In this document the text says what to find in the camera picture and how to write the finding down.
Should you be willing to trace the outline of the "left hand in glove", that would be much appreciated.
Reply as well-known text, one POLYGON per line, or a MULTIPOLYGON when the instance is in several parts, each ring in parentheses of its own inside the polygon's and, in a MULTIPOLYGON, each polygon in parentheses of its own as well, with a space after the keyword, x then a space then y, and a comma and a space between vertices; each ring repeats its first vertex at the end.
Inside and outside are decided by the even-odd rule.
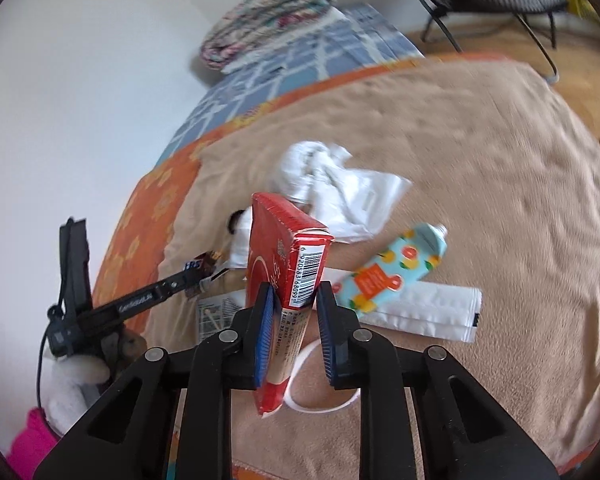
POLYGON ((41 368, 41 408, 48 424, 63 436, 127 367, 147 350, 140 334, 125 328, 113 366, 90 354, 54 358, 44 344, 41 368))

